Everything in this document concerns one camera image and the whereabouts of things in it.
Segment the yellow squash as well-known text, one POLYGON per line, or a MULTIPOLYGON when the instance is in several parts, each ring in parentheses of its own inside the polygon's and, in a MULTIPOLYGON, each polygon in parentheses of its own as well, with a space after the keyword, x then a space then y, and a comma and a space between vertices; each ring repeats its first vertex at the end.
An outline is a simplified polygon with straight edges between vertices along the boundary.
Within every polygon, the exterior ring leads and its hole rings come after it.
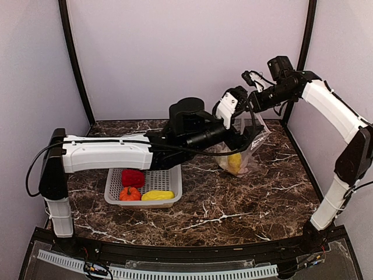
POLYGON ((163 190, 151 190, 143 194, 141 197, 142 201, 159 201, 159 200, 171 200, 175 198, 172 191, 163 190))
POLYGON ((232 174, 238 174, 241 169, 242 157, 240 153, 229 155, 227 157, 228 170, 232 174))

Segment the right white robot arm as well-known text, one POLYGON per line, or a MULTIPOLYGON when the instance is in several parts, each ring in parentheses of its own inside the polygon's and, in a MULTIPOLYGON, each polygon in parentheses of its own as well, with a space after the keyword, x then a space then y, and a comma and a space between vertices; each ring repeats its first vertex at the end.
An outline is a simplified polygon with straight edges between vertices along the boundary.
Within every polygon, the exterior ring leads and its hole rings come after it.
POLYGON ((311 71, 285 69, 274 77, 275 84, 249 94, 255 113, 287 101, 303 99, 331 123, 346 143, 337 158, 333 181, 297 241, 303 253, 323 245, 332 222, 341 214, 360 180, 372 165, 372 124, 346 104, 318 75, 311 71))

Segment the white cauliflower with leaves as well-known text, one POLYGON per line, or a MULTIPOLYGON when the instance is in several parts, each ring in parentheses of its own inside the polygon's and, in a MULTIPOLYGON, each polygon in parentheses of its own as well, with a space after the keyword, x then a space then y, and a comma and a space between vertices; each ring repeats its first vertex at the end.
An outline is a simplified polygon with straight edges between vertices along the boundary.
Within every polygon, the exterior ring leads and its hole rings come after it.
MULTIPOLYGON (((225 145, 216 145, 215 152, 216 153, 226 153, 230 152, 231 150, 225 145)), ((215 157, 216 163, 224 170, 228 170, 229 164, 228 164, 228 156, 217 156, 215 157)))

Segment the red bell pepper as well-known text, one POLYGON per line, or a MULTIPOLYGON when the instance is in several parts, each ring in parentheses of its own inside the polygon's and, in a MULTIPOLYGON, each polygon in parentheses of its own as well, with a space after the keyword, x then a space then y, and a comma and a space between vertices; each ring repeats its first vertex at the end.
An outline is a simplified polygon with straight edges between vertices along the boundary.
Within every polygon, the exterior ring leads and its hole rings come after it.
POLYGON ((125 169, 121 172, 123 187, 142 188, 145 185, 145 175, 138 170, 125 169))

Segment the small orange pumpkin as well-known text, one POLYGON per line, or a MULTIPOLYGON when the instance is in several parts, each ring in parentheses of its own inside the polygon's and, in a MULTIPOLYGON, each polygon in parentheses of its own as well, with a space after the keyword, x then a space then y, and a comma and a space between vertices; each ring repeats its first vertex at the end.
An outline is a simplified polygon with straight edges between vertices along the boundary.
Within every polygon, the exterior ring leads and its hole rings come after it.
POLYGON ((141 193, 135 187, 124 187, 119 194, 120 201, 140 201, 141 198, 141 193))

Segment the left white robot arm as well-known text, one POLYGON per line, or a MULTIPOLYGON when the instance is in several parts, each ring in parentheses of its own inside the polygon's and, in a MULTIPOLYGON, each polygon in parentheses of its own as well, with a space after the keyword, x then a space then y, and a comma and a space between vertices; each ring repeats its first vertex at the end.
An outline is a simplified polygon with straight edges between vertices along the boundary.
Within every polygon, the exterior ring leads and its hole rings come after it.
POLYGON ((181 164, 196 155, 218 157, 219 153, 207 149, 225 143, 234 155, 249 148, 258 126, 245 127, 240 133, 234 127, 226 128, 220 122, 204 123, 188 133, 175 136, 164 130, 150 134, 133 134, 116 138, 90 138, 66 135, 65 129, 57 128, 50 144, 38 156, 43 157, 38 193, 50 210, 54 241, 64 253, 74 257, 94 257, 99 247, 95 241, 84 241, 75 236, 69 203, 67 174, 82 170, 115 169, 147 171, 150 174, 171 173, 170 186, 175 198, 161 199, 154 204, 133 202, 133 206, 167 208, 182 195, 181 164))

